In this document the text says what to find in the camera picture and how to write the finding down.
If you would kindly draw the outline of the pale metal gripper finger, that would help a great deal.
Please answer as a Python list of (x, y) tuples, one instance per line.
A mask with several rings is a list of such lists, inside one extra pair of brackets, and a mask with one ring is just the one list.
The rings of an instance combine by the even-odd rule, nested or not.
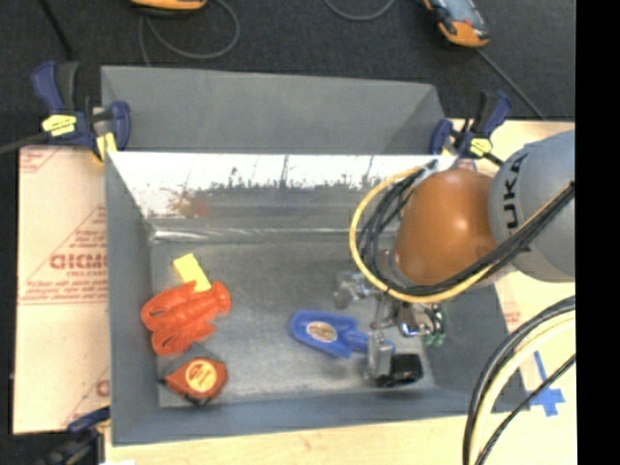
[(345, 309), (372, 294), (373, 289), (361, 272), (341, 271), (335, 275), (333, 301), (336, 308)]
[(391, 370), (391, 358), (395, 347), (381, 332), (373, 331), (367, 345), (366, 376), (377, 387), (383, 387)]

